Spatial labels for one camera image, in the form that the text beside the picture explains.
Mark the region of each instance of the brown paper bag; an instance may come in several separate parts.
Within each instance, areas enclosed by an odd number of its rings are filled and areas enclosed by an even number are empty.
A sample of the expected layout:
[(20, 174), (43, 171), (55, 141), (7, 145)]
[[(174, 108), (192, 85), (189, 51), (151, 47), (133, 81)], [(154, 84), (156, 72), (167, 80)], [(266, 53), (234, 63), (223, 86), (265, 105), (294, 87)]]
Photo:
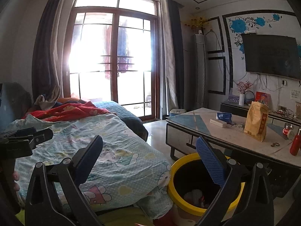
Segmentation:
[(260, 102), (252, 102), (243, 131), (262, 142), (265, 139), (267, 119), (268, 107)]

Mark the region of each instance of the hand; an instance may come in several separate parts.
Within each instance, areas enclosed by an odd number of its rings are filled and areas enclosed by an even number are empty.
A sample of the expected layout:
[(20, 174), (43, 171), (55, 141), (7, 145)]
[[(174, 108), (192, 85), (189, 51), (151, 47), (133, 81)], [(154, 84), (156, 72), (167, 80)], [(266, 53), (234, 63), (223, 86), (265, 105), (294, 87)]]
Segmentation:
[[(20, 176), (17, 171), (14, 171), (14, 173), (13, 173), (13, 179), (14, 179), (14, 181), (19, 181)], [(14, 191), (17, 192), (19, 190), (20, 190), (20, 186), (15, 182), (14, 183)]]

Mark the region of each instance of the flat screen television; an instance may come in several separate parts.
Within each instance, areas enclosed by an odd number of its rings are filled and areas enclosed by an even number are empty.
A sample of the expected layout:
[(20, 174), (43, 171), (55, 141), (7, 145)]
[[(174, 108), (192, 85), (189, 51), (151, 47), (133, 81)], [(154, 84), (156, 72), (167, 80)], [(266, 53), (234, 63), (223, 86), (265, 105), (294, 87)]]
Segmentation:
[(301, 80), (296, 39), (279, 35), (242, 34), (246, 72)]

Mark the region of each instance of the blue flower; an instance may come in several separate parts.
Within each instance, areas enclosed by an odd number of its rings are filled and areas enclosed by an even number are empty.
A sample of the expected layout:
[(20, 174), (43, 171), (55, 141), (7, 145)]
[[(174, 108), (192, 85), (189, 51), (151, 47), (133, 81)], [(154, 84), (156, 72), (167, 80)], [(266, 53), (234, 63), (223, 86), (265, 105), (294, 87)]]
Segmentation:
[(244, 54), (244, 47), (243, 47), (243, 43), (240, 45), (240, 48), (239, 50)]
[(278, 20), (280, 20), (280, 16), (278, 14), (273, 14), (273, 19), (278, 21)]
[(246, 23), (242, 19), (232, 20), (232, 25), (230, 27), (237, 33), (244, 33), (247, 29)]
[(255, 19), (255, 22), (259, 26), (264, 26), (265, 25), (265, 20), (263, 18), (260, 18), (260, 17), (257, 17), (257, 19)]
[(299, 54), (299, 57), (301, 58), (301, 45), (298, 45), (298, 54)]

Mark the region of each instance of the vase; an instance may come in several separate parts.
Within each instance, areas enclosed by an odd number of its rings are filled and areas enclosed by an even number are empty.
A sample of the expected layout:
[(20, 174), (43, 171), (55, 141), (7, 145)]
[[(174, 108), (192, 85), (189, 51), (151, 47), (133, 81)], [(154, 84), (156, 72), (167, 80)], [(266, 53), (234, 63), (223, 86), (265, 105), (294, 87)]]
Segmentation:
[(243, 105), (244, 104), (244, 94), (240, 94), (239, 95), (239, 102), (238, 102), (239, 105)]

